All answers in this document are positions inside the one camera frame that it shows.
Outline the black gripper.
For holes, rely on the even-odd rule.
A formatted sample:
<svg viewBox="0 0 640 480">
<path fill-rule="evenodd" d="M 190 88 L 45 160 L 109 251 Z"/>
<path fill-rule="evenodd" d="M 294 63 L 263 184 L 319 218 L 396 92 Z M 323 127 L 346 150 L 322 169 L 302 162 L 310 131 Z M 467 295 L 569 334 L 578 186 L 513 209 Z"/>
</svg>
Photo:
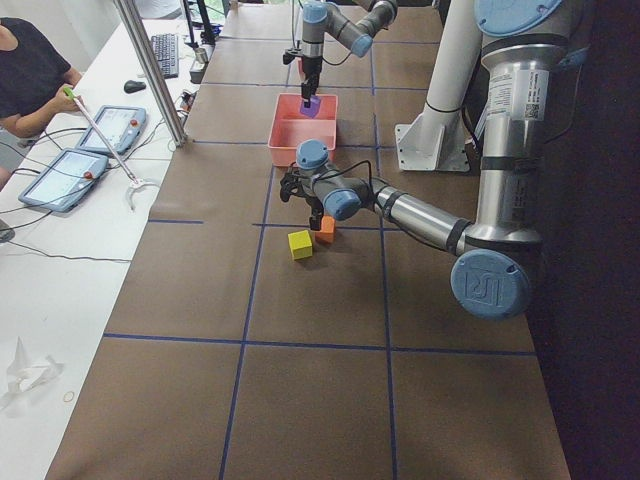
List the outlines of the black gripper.
<svg viewBox="0 0 640 480">
<path fill-rule="evenodd" d="M 324 206 L 313 190 L 312 178 L 302 172 L 295 172 L 294 179 L 294 194 L 298 197 L 304 198 L 306 203 L 311 207 L 311 214 L 309 217 L 310 229 L 320 230 L 322 228 Z"/>
<path fill-rule="evenodd" d="M 309 99 L 316 95 L 320 74 L 322 71 L 322 57 L 303 56 L 301 60 L 302 77 L 301 98 Z"/>
</svg>

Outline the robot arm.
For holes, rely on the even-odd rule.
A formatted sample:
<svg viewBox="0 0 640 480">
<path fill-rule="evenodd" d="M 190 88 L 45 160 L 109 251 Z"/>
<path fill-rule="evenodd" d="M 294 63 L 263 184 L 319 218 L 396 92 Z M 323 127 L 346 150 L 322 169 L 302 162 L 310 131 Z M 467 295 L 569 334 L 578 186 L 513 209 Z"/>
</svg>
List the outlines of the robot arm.
<svg viewBox="0 0 640 480">
<path fill-rule="evenodd" d="M 465 142 L 479 151 L 474 219 L 428 204 L 388 181 L 353 177 L 318 138 L 301 142 L 280 182 L 301 197 L 310 225 L 368 209 L 419 243 L 455 257 L 451 290 L 474 316 L 508 319 L 528 307 L 542 239 L 534 226 L 549 82 L 581 64 L 591 1 L 453 1 L 443 22 L 422 112 L 395 128 L 405 172 L 468 173 Z"/>
<path fill-rule="evenodd" d="M 314 117 L 320 106 L 316 96 L 328 34 L 351 54 L 362 58 L 377 33 L 388 28 L 398 13 L 396 1 L 357 1 L 367 14 L 358 22 L 349 20 L 329 1 L 308 1 L 302 7 L 302 35 L 296 55 L 301 59 L 301 112 Z"/>
</svg>

